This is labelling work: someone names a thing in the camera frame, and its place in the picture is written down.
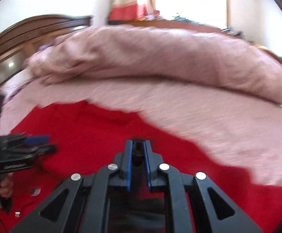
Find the hand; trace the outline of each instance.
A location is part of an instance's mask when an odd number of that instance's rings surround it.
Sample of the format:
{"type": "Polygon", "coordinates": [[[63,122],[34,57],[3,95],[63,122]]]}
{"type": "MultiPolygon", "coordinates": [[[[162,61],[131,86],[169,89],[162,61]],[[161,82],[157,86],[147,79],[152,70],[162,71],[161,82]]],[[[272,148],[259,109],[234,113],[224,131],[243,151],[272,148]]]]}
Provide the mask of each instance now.
{"type": "Polygon", "coordinates": [[[0,182],[0,186],[0,195],[5,198],[11,197],[13,193],[12,173],[7,174],[7,176],[0,182]]]}

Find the red blanket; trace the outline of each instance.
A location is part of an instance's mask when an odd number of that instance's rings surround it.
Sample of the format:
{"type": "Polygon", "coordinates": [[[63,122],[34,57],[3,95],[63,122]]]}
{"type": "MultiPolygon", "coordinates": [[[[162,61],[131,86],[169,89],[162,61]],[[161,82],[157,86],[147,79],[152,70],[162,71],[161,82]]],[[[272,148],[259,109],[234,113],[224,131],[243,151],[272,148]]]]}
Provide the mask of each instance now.
{"type": "Polygon", "coordinates": [[[252,184],[245,169],[219,165],[196,144],[152,127],[137,113],[109,111],[86,101],[51,104],[34,108],[12,132],[49,134],[59,150],[39,161],[34,169],[14,174],[13,207],[9,215],[0,211],[7,230],[36,207],[61,180],[72,173],[94,173],[112,162],[129,138],[150,140],[153,151],[180,172],[192,175],[205,172],[265,233],[271,233],[282,220],[282,187],[252,184]],[[34,187],[41,188],[36,197],[30,196],[34,187]],[[15,218],[15,211],[21,212],[19,219],[15,218]]]}

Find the small metal piece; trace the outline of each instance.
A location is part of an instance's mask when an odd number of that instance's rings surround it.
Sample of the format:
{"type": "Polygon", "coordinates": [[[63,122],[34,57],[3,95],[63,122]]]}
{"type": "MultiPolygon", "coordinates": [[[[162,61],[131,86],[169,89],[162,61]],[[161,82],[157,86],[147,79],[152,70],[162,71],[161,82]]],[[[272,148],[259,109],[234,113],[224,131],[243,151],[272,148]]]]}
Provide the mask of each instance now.
{"type": "Polygon", "coordinates": [[[109,164],[109,165],[107,166],[107,168],[110,169],[110,170],[112,170],[112,171],[114,171],[114,170],[116,170],[116,169],[118,168],[118,165],[112,163],[112,164],[109,164]]]}
{"type": "Polygon", "coordinates": [[[71,179],[76,181],[81,179],[81,175],[79,173],[74,173],[71,175],[71,179]]]}
{"type": "Polygon", "coordinates": [[[38,187],[33,188],[31,196],[37,196],[39,194],[40,194],[40,188],[38,187]]]}
{"type": "Polygon", "coordinates": [[[198,178],[199,180],[204,180],[204,179],[206,179],[206,174],[205,173],[203,173],[203,172],[198,172],[198,173],[196,173],[195,174],[195,176],[196,176],[196,178],[198,178]]]}
{"type": "Polygon", "coordinates": [[[166,164],[166,163],[162,163],[162,164],[159,165],[159,168],[160,168],[161,170],[166,171],[166,170],[169,169],[169,165],[166,164]]]}

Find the pink blanket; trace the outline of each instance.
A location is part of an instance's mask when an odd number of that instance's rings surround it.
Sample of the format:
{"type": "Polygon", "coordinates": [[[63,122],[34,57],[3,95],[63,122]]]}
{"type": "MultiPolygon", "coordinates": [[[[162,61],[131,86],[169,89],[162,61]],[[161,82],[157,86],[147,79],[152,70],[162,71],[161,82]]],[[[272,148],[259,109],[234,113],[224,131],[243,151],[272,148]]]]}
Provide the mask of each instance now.
{"type": "Polygon", "coordinates": [[[75,76],[163,76],[282,104],[282,65],[249,43],[219,33],[93,26],[58,37],[26,64],[47,84],[75,76]]]}
{"type": "Polygon", "coordinates": [[[112,110],[138,111],[152,125],[197,142],[213,160],[249,169],[255,183],[282,185],[282,108],[274,103],[282,103],[282,67],[242,40],[182,30],[93,27],[58,38],[27,64],[41,78],[4,106],[0,134],[36,105],[87,99],[112,110]],[[77,74],[86,79],[45,84],[77,74]],[[124,75],[161,78],[87,79],[124,75]]]}

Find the curtain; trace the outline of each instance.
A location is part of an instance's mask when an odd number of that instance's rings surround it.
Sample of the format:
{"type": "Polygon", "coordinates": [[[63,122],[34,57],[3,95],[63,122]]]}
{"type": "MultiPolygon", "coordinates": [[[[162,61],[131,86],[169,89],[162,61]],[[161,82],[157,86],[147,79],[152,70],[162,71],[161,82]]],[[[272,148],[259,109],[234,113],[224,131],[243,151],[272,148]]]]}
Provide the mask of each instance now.
{"type": "Polygon", "coordinates": [[[156,0],[156,9],[165,19],[180,16],[222,29],[227,26],[227,0],[156,0]]]}
{"type": "Polygon", "coordinates": [[[150,0],[113,0],[109,20],[138,20],[153,15],[150,0]]]}

